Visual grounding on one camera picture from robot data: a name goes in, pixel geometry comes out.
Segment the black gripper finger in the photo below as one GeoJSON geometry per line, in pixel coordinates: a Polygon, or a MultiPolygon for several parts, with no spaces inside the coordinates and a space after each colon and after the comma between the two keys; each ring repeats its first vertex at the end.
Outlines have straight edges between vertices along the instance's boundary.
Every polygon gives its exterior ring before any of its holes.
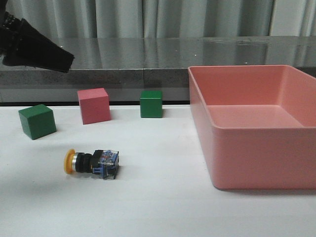
{"type": "Polygon", "coordinates": [[[74,55],[42,35],[25,19],[8,18],[2,24],[6,66],[29,66],[67,73],[74,55]]]}

